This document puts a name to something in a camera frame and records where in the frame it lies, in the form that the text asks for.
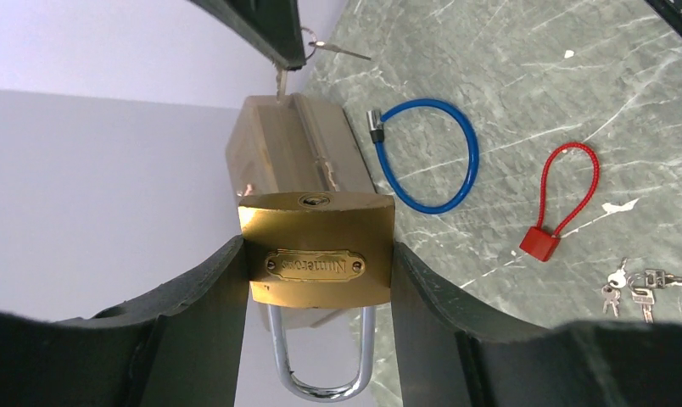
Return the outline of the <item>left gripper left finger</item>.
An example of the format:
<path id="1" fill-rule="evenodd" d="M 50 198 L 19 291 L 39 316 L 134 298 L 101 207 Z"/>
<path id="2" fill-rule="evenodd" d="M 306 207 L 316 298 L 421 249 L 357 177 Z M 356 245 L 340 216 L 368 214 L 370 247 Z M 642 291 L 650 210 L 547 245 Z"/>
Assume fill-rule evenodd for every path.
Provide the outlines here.
<path id="1" fill-rule="evenodd" d="M 249 279 L 243 239 L 92 318 L 0 311 L 0 406 L 231 406 Z"/>

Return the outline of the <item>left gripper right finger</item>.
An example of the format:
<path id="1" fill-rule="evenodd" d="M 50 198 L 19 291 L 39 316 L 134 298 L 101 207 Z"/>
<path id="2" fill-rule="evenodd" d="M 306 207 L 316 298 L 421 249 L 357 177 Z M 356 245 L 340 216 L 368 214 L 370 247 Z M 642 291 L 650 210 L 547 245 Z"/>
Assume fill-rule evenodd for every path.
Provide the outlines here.
<path id="1" fill-rule="evenodd" d="M 391 310 L 406 406 L 682 406 L 682 324 L 519 320 L 396 243 Z"/>

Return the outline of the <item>brass padlock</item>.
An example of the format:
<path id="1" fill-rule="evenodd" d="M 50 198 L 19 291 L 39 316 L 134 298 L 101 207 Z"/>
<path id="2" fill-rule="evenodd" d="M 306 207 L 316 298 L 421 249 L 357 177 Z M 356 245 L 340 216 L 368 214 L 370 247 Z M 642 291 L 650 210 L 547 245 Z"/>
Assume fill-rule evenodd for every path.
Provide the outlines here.
<path id="1" fill-rule="evenodd" d="M 391 296 L 394 198 L 374 192 L 278 192 L 241 199 L 253 300 L 267 307 L 277 374 L 294 395 L 337 403 L 372 378 L 376 307 Z M 360 363 L 336 387 L 298 379 L 288 357 L 283 309 L 361 309 Z"/>

